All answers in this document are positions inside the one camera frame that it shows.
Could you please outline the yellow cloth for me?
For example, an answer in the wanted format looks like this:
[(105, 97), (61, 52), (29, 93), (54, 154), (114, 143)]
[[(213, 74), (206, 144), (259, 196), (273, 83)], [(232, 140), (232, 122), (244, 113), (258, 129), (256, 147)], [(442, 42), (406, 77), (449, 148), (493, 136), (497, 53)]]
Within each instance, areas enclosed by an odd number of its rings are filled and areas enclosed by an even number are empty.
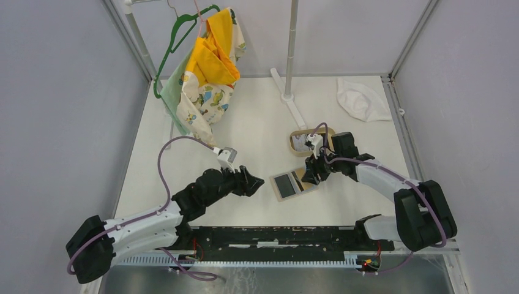
[(195, 41), (184, 81), (196, 77), (199, 86), (231, 85), (240, 79), (236, 67), (247, 47), (236, 14), (230, 7), (206, 20), (206, 36)]

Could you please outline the white cloth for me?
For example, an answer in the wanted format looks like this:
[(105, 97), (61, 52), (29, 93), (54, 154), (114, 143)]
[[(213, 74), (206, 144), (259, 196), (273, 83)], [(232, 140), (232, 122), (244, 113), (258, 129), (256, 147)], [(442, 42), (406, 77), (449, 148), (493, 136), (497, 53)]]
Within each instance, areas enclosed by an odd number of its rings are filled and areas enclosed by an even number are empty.
[(352, 118), (365, 123), (391, 121), (389, 106), (372, 88), (337, 78), (337, 102)]

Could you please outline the right rack foot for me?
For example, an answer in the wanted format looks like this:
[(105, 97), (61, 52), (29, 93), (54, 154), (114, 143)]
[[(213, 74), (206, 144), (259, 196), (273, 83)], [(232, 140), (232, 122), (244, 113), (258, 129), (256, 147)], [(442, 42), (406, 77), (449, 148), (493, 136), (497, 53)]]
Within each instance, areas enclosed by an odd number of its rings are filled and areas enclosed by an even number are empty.
[(287, 106), (296, 125), (299, 129), (306, 129), (307, 124), (305, 123), (299, 109), (296, 106), (295, 97), (291, 90), (292, 76), (288, 74), (285, 77), (285, 80), (282, 80), (276, 68), (271, 68), (270, 74), (278, 90), (280, 91), (281, 102)]

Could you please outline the green clothes hanger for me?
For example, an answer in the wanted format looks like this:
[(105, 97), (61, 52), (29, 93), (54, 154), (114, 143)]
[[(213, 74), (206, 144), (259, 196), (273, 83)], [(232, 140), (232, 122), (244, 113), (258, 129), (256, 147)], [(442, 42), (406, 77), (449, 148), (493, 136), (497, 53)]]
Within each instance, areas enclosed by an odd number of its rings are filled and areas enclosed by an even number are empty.
[[(159, 92), (160, 92), (159, 81), (160, 81), (160, 75), (163, 71), (163, 68), (166, 64), (166, 61), (167, 61), (169, 55), (173, 54), (178, 49), (180, 44), (186, 39), (186, 37), (190, 34), (190, 32), (195, 28), (195, 26), (198, 23), (198, 20), (199, 19), (198, 19), (197, 14), (193, 14), (193, 15), (183, 14), (183, 15), (180, 15), (177, 18), (177, 20), (175, 21), (175, 23), (171, 29), (170, 41), (169, 41), (168, 47), (161, 60), (159, 68), (157, 69), (157, 73), (155, 74), (155, 77), (154, 77), (153, 92), (154, 92), (154, 96), (157, 99), (162, 98), (161, 95), (159, 94)], [(184, 23), (189, 23), (189, 22), (192, 23), (191, 27), (189, 27), (188, 30), (184, 33), (184, 35), (178, 41), (176, 41), (176, 37), (177, 37), (178, 31), (181, 28), (181, 26)]]

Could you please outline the gold card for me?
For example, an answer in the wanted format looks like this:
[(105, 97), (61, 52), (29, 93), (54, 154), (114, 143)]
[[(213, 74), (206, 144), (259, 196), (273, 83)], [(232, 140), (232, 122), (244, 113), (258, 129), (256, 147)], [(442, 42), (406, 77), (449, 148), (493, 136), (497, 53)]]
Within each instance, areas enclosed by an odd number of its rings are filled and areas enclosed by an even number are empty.
[(302, 178), (304, 176), (304, 173), (305, 173), (304, 167), (297, 168), (291, 172), (291, 174), (294, 178), (294, 181), (296, 183), (296, 186), (298, 187), (300, 193), (310, 192), (311, 190), (314, 190), (318, 187), (312, 183), (303, 182)]

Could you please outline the beige card holder wallet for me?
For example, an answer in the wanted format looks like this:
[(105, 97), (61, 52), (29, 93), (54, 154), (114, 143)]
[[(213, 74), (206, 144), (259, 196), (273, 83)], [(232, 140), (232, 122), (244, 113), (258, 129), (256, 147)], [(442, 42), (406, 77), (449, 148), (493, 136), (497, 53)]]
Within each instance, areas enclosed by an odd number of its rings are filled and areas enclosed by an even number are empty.
[(302, 181), (304, 173), (305, 168), (299, 167), (279, 175), (271, 176), (270, 181), (272, 188), (279, 202), (318, 190), (317, 185)]

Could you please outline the black card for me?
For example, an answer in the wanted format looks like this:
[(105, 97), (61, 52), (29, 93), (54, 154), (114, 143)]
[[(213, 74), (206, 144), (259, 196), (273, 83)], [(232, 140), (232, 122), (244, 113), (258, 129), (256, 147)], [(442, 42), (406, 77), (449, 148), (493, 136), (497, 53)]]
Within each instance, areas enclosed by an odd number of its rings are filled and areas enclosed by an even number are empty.
[(287, 198), (296, 195), (296, 190), (288, 174), (276, 176), (274, 178), (274, 182), (280, 194), (280, 198)]

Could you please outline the cream printed cloth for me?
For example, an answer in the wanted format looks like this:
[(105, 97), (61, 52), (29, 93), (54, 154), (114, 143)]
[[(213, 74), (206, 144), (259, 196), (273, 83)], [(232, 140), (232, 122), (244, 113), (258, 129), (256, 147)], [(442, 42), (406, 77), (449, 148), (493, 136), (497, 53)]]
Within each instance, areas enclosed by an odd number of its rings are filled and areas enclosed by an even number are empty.
[(196, 77), (183, 84), (177, 115), (192, 130), (195, 138), (210, 146), (216, 145), (212, 125), (227, 111), (237, 82), (231, 85), (206, 84), (199, 86)]

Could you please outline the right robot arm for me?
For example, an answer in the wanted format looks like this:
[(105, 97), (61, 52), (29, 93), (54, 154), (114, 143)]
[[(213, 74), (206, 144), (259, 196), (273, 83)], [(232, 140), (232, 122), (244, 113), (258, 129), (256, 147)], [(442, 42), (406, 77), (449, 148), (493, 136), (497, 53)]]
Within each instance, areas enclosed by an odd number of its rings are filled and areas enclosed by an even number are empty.
[(313, 153), (305, 160), (303, 182), (318, 185), (331, 174), (341, 173), (393, 203), (394, 215), (375, 214), (356, 222), (353, 240), (359, 249), (369, 250), (378, 240), (388, 240), (417, 252), (426, 247), (443, 247), (457, 235), (457, 224), (436, 181), (405, 177), (371, 154), (360, 154), (350, 132), (335, 134), (331, 140), (310, 134), (305, 145)]

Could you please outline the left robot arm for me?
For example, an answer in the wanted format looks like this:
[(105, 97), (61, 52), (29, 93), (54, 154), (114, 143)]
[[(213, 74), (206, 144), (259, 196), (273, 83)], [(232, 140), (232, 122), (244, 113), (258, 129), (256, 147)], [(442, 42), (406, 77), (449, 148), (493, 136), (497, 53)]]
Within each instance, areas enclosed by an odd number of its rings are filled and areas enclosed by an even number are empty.
[(189, 222), (223, 197), (251, 197), (263, 184), (243, 165), (237, 170), (210, 168), (164, 205), (117, 219), (91, 216), (65, 245), (70, 258), (67, 272), (87, 284), (131, 256), (172, 245), (186, 249), (192, 243)]

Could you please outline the left rack pole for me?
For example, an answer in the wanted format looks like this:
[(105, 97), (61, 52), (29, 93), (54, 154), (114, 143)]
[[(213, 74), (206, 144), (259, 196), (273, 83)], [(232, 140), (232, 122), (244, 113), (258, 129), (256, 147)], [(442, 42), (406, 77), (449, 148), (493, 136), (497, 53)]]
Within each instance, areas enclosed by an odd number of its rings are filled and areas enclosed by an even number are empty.
[(137, 49), (139, 50), (140, 56), (142, 57), (142, 59), (144, 61), (146, 70), (147, 70), (148, 74), (150, 75), (150, 77), (152, 78), (154, 85), (157, 86), (157, 92), (160, 92), (160, 90), (162, 90), (162, 82), (159, 80), (159, 74), (154, 65), (154, 62), (152, 61), (150, 52), (146, 46), (146, 43), (143, 39), (143, 36), (141, 34), (141, 31), (138, 27), (135, 16), (133, 14), (133, 5), (137, 4), (137, 3), (146, 2), (146, 1), (123, 0), (121, 2), (122, 2), (123, 13), (129, 24), (129, 28), (132, 33), (132, 36), (135, 39), (136, 46), (137, 46)]

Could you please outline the rack pole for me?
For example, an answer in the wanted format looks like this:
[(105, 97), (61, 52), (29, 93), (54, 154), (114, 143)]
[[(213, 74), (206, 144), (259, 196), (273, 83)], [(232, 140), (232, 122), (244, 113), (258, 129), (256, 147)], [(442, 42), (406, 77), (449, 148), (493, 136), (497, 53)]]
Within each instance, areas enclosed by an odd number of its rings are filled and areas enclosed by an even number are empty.
[(141, 31), (138, 27), (135, 16), (133, 14), (133, 5), (137, 4), (137, 3), (146, 2), (146, 1), (123, 0), (121, 2), (122, 2), (123, 13), (129, 24), (129, 28), (132, 33), (132, 36), (135, 39), (136, 46), (137, 46), (137, 49), (139, 50), (140, 56), (142, 57), (142, 59), (144, 61), (146, 70), (147, 70), (148, 74), (150, 75), (150, 77), (152, 78), (154, 85), (157, 86), (157, 92), (160, 92), (160, 90), (162, 90), (162, 82), (159, 80), (159, 74), (154, 65), (154, 62), (152, 61), (150, 52), (146, 46), (146, 43), (143, 39), (143, 36), (141, 34)]
[(285, 77), (285, 90), (283, 93), (283, 99), (286, 101), (293, 100), (293, 94), (291, 92), (291, 84), (293, 78), (293, 65), (294, 65), (294, 51), (296, 45), (296, 27), (297, 27), (297, 11), (299, 1), (291, 1), (291, 15), (289, 21), (289, 39), (288, 39), (288, 54), (286, 60), (286, 77)]

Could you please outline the right rack pole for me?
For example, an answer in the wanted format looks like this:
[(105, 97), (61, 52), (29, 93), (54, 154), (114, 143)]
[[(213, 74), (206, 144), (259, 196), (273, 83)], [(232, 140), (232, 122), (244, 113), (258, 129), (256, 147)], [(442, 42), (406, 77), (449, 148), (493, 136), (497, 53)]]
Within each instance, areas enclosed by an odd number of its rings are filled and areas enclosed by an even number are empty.
[(289, 21), (289, 39), (288, 39), (288, 54), (286, 60), (286, 77), (285, 77), (285, 90), (283, 93), (283, 99), (286, 101), (293, 100), (293, 94), (291, 92), (291, 84), (293, 78), (293, 65), (294, 65), (294, 51), (296, 45), (296, 27), (297, 27), (297, 11), (299, 1), (291, 1), (291, 15)]

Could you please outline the pink clothes hanger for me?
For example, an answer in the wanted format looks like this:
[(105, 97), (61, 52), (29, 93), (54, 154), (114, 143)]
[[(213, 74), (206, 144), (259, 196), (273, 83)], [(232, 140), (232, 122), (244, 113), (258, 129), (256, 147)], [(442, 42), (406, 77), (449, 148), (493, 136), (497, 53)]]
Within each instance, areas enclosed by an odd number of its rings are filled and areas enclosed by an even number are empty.
[(196, 7), (196, 12), (197, 12), (198, 19), (200, 20), (200, 28), (199, 28), (199, 31), (198, 31), (198, 37), (204, 37), (205, 36), (205, 29), (206, 29), (206, 25), (205, 25), (206, 20), (202, 16), (203, 13), (202, 13), (202, 10), (200, 9), (199, 5), (198, 5), (197, 0), (193, 0), (193, 3), (195, 5), (195, 7)]

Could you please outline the white card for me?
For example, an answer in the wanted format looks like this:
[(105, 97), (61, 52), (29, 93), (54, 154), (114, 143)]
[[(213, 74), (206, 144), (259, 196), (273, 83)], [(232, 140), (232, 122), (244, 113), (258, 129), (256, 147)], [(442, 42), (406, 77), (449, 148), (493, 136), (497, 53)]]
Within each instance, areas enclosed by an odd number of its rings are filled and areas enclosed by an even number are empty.
[(291, 140), (292, 140), (292, 144), (293, 144), (293, 150), (295, 150), (295, 152), (301, 153), (301, 152), (306, 152), (306, 151), (311, 150), (311, 148), (306, 145), (307, 134), (293, 135), (291, 137)]

